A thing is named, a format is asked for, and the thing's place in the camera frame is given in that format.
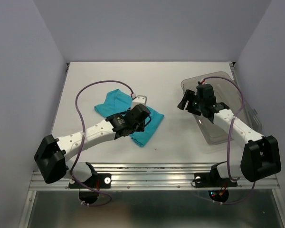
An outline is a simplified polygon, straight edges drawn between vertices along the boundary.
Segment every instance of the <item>gray wall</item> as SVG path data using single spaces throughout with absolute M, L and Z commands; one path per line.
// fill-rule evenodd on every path
M 67 61 L 238 58 L 270 0 L 34 0 Z
M 18 227 L 65 61 L 32 0 L 0 0 L 0 228 Z
M 239 84 L 256 108 L 264 133 L 279 141 L 285 199 L 285 0 L 273 0 L 237 64 Z

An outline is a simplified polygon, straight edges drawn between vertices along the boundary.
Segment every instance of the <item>teal towel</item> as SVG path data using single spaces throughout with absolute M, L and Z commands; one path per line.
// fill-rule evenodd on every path
M 95 111 L 98 112 L 102 117 L 108 117 L 115 113 L 121 113 L 126 111 L 131 107 L 132 98 L 120 91 L 119 89 L 113 90 L 107 93 L 105 101 L 103 104 L 96 105 L 94 107 Z M 134 132 L 130 134 L 132 140 L 139 145 L 144 147 L 147 142 L 151 139 L 156 129 L 160 125 L 164 115 L 158 113 L 154 109 L 148 107 L 151 114 L 151 122 L 145 127 L 144 132 Z

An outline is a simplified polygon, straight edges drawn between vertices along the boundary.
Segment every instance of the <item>blue cloth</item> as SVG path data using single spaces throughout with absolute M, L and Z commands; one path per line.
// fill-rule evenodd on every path
M 115 113 L 126 111 L 131 107 L 131 103 L 132 98 L 129 95 L 123 93 L 119 89 L 116 89 L 107 93 L 104 103 L 96 105 L 94 109 L 102 117 L 106 118 Z M 163 114 L 158 113 L 154 109 L 150 107 L 148 107 L 148 109 L 151 112 L 151 122 L 145 127 L 144 132 L 134 132 L 130 135 L 132 140 L 140 147 L 144 147 L 147 144 L 164 117 Z

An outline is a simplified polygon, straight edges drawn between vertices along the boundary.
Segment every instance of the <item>white table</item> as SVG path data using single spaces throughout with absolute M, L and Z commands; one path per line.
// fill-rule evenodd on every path
M 232 77 L 228 62 L 72 62 L 66 77 L 53 136 L 59 137 L 81 131 L 81 122 L 75 110 L 75 96 L 89 83 L 99 80 L 120 80 L 130 85 L 137 95 L 148 97 L 147 105 L 165 115 L 154 136 L 143 148 L 130 137 L 102 143 L 82 153 L 80 161 L 105 163 L 200 163 L 226 160 L 226 143 L 208 145 L 192 114 L 181 111 L 177 104 L 183 93 L 181 81 L 217 71 Z M 97 124 L 103 118 L 94 110 L 109 91 L 129 90 L 117 83 L 95 85 L 79 98 L 79 108 L 86 126 Z M 232 153 L 240 152 L 235 142 Z

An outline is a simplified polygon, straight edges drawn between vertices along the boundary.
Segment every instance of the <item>robotic arm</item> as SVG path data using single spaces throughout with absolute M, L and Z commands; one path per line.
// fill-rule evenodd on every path
M 200 84 L 197 92 L 186 90 L 178 108 L 195 115 L 203 115 L 213 124 L 229 132 L 231 120 L 234 116 L 225 103 L 217 103 L 213 87 L 210 84 Z M 273 136 L 263 136 L 255 132 L 240 119 L 235 117 L 232 138 L 242 148 L 242 155 L 237 161 L 230 163 L 233 177 L 245 177 L 250 182 L 276 174 L 281 170 L 281 162 L 277 140 Z M 220 187 L 228 181 L 228 186 L 237 186 L 229 180 L 226 162 L 215 164 L 210 173 L 196 173 L 199 180 L 195 180 L 196 187 Z
M 116 140 L 134 132 L 143 132 L 145 120 L 150 116 L 145 96 L 137 96 L 132 101 L 131 109 L 124 113 L 117 113 L 107 117 L 100 123 L 83 132 L 54 139 L 53 135 L 43 138 L 34 160 L 37 163 L 45 183 L 53 183 L 61 178 L 71 178 L 69 173 L 74 162 L 70 159 L 77 155 L 82 137 L 85 137 L 82 150 L 87 150 L 97 144 Z M 89 163 L 78 163 L 73 174 L 81 182 L 96 174 Z

